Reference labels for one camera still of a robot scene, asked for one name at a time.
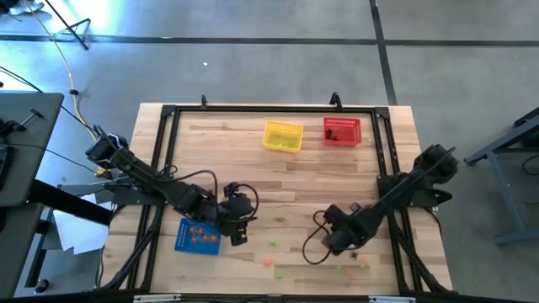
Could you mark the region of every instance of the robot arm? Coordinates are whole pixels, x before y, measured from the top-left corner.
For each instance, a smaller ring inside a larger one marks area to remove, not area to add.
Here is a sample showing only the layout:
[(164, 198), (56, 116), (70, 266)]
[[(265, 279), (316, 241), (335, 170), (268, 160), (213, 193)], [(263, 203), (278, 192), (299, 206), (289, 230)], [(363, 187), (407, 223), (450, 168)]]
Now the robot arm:
[[(216, 228), (223, 236), (231, 237), (233, 246), (247, 241), (247, 224), (256, 219), (254, 214), (258, 209), (258, 195), (247, 184), (231, 183), (224, 188), (226, 201), (217, 203), (212, 192), (195, 185), (180, 181), (183, 178), (173, 178), (163, 171), (159, 172), (137, 158), (127, 146), (125, 138), (108, 134), (100, 127), (99, 138), (86, 151), (88, 159), (100, 167), (118, 168), (137, 183), (137, 188), (146, 196), (163, 204), (171, 204), (176, 211), (191, 220), (205, 222)], [(257, 206), (251, 206), (251, 200), (238, 190), (246, 186), (257, 196)]]
[(324, 213), (324, 224), (331, 225), (331, 232), (323, 238), (322, 244), (333, 255), (363, 247), (376, 235), (390, 211), (408, 207), (416, 199), (427, 199), (435, 205), (450, 199), (451, 194), (433, 189), (433, 185), (446, 183), (455, 175), (458, 161), (451, 155), (453, 151), (454, 148), (447, 151), (440, 145), (426, 149), (415, 159), (410, 173), (400, 173), (387, 181), (387, 193), (373, 206), (352, 204), (350, 215), (336, 205), (329, 206)]

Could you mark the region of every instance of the yellow cable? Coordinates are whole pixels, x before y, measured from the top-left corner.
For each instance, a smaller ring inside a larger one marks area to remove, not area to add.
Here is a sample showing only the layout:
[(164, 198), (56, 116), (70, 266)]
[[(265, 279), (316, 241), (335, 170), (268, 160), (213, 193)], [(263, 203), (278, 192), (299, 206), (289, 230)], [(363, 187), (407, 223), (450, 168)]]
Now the yellow cable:
[[(67, 68), (67, 72), (69, 74), (69, 81), (71, 82), (71, 90), (74, 90), (75, 89), (75, 82), (73, 81), (73, 75), (72, 75), (72, 72), (71, 72), (71, 68), (69, 67), (69, 64), (67, 63), (67, 60), (66, 60), (66, 57), (64, 56), (64, 53), (61, 51), (60, 49), (60, 46), (58, 45), (58, 43), (56, 43), (56, 40), (52, 37), (51, 33), (49, 32), (49, 30), (45, 27), (45, 25), (43, 24), (43, 22), (41, 21), (40, 17), (38, 17), (38, 15), (34, 12), (34, 10), (30, 7), (30, 5), (28, 4), (27, 0), (23, 0), (24, 4), (26, 5), (26, 7), (30, 10), (30, 12), (34, 15), (34, 17), (37, 19), (37, 21), (41, 24), (41, 27), (45, 30), (45, 32), (49, 35), (49, 38), (51, 39), (52, 42), (54, 42), (54, 45), (56, 46), (56, 48), (58, 49), (58, 52), (60, 52), (60, 56), (62, 58), (62, 60), (64, 61), (64, 64), (66, 65), (66, 68)], [(73, 98), (73, 106), (75, 107), (75, 114), (77, 114), (77, 117), (85, 124), (85, 125), (88, 125), (88, 123), (86, 122), (86, 120), (83, 118), (83, 116), (81, 115), (80, 111), (78, 110), (78, 106), (79, 106), (79, 98), (77, 95), (74, 95), (72, 93), (70, 93), (72, 98)], [(96, 137), (95, 135), (92, 133), (92, 131), (86, 129), (88, 131), (88, 133), (92, 136), (92, 139), (94, 141), (96, 141)]]

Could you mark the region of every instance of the red basket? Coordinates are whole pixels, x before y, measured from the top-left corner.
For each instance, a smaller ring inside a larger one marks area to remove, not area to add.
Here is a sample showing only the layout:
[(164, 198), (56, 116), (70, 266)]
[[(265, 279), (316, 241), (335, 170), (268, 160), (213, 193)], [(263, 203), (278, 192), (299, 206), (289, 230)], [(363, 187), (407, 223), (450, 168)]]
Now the red basket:
[(359, 119), (324, 117), (323, 133), (325, 145), (356, 146), (361, 143)]

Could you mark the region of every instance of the white paper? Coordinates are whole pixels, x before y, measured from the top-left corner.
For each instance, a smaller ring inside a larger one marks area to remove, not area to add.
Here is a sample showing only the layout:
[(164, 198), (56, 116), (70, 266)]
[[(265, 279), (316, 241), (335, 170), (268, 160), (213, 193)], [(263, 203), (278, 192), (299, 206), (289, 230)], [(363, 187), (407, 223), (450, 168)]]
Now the white paper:
[[(81, 197), (88, 202), (97, 204), (95, 194)], [(99, 204), (99, 206), (111, 210), (110, 202)], [(94, 223), (85, 219), (77, 218), (74, 215), (66, 214), (59, 210), (54, 210), (54, 219), (60, 237), (61, 248), (64, 252), (73, 248), (74, 254), (85, 253), (100, 249), (107, 240), (109, 227), (99, 223)]]

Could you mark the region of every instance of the tabletop item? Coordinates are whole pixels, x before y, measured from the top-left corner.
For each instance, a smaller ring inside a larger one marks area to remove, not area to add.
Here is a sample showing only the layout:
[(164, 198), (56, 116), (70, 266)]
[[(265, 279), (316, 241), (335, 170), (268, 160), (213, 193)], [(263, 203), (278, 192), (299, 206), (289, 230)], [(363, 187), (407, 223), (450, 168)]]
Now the tabletop item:
[(186, 253), (219, 254), (221, 234), (204, 223), (196, 223), (187, 218), (179, 222), (174, 250)]
[(361, 143), (359, 119), (323, 118), (323, 142), (333, 146), (356, 146)]
[(292, 123), (266, 121), (262, 144), (269, 149), (298, 152), (302, 148), (303, 126)]

